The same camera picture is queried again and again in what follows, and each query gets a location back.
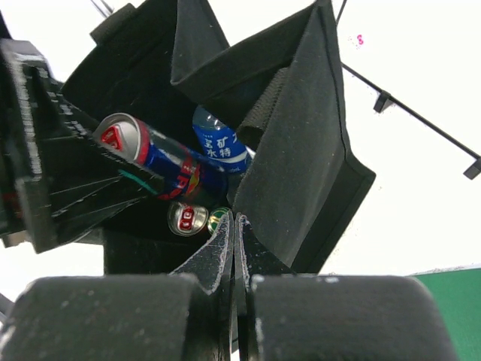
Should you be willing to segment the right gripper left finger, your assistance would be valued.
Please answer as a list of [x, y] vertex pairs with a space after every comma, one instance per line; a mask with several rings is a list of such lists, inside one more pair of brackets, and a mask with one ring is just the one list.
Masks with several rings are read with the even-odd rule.
[[221, 216], [210, 239], [171, 272], [196, 279], [189, 307], [184, 360], [229, 360], [232, 342], [234, 217]]

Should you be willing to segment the water bottle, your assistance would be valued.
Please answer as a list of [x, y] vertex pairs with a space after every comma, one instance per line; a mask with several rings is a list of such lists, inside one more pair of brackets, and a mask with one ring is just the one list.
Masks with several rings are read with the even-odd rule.
[[249, 158], [250, 161], [252, 161], [256, 155], [256, 152], [252, 149], [250, 149], [249, 147], [246, 147], [246, 150], [247, 150], [247, 156]]
[[251, 156], [234, 130], [200, 106], [192, 116], [192, 128], [208, 158], [222, 163], [228, 173], [246, 172]]

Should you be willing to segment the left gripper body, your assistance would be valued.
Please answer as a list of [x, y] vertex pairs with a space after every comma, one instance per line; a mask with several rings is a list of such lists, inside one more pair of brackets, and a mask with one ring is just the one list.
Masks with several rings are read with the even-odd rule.
[[41, 136], [57, 126], [44, 115], [58, 83], [45, 57], [28, 41], [1, 40], [1, 236], [25, 232], [37, 252], [61, 244], [53, 219]]

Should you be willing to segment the green board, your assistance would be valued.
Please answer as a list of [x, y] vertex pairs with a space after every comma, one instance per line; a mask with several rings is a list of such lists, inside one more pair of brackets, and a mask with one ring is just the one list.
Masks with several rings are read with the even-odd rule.
[[480, 359], [480, 269], [415, 276], [433, 295], [460, 360]]

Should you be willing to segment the silver can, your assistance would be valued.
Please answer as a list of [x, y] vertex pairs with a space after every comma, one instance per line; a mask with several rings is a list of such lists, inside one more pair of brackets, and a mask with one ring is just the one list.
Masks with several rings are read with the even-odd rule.
[[126, 113], [105, 117], [93, 132], [104, 146], [160, 176], [162, 200], [182, 200], [206, 208], [224, 202], [228, 178], [223, 167]]
[[203, 232], [207, 227], [208, 218], [208, 210], [198, 205], [171, 202], [168, 207], [168, 227], [175, 235], [182, 237], [191, 237]]

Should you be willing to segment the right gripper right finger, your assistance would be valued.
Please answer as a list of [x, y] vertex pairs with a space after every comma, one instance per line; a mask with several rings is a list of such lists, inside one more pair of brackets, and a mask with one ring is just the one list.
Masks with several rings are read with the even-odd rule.
[[249, 316], [253, 312], [247, 305], [250, 279], [253, 275], [295, 275], [295, 272], [278, 259], [254, 234], [245, 215], [238, 213], [234, 220], [234, 275], [235, 304], [237, 313], [237, 345], [240, 360], [253, 355], [249, 346]]

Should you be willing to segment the black canvas bag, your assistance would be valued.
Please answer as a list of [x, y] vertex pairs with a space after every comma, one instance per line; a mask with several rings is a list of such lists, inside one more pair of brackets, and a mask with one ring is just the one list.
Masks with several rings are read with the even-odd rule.
[[187, 147], [197, 105], [256, 154], [234, 211], [287, 266], [317, 273], [371, 188], [354, 156], [337, 26], [316, 1], [230, 45], [206, 1], [146, 1], [99, 27], [66, 81], [69, 102], [96, 120], [122, 111]]

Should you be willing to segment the green glass bottle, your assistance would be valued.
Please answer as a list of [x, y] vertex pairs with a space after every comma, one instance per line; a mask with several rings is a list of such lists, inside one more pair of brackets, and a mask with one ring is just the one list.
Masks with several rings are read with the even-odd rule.
[[212, 235], [220, 224], [222, 217], [230, 211], [228, 207], [219, 207], [210, 212], [207, 219], [207, 230]]

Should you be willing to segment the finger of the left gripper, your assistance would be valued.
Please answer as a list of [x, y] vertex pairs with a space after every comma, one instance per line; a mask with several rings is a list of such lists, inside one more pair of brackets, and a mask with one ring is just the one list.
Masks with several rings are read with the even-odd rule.
[[147, 197], [124, 171], [155, 190], [162, 182], [95, 140], [99, 122], [75, 107], [58, 86], [41, 86], [38, 96], [38, 152], [42, 198], [39, 241], [75, 241], [102, 220]]

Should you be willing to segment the silver can front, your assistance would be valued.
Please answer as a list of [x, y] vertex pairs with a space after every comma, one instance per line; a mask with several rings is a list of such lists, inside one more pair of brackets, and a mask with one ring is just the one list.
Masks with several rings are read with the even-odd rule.
[[198, 205], [171, 202], [168, 207], [168, 227], [175, 235], [182, 237], [191, 237], [203, 232], [207, 227], [208, 218], [208, 210]]

